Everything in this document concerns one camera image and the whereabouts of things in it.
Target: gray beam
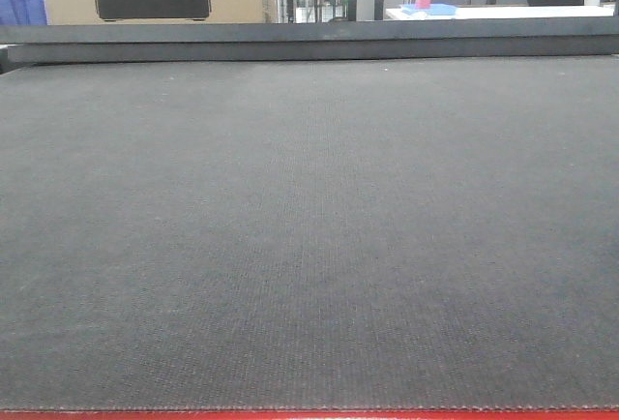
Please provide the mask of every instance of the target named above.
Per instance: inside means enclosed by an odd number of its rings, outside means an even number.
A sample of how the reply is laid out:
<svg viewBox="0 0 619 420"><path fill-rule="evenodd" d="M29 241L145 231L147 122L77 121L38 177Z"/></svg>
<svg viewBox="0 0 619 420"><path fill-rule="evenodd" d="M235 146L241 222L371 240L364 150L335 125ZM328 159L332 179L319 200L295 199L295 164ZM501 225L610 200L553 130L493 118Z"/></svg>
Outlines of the gray beam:
<svg viewBox="0 0 619 420"><path fill-rule="evenodd" d="M281 43L619 35L619 17L330 24L0 26L0 44Z"/></svg>
<svg viewBox="0 0 619 420"><path fill-rule="evenodd" d="M350 60L426 57L604 55L619 52L619 36L462 38L418 41L245 44L22 45L15 62L160 62Z"/></svg>

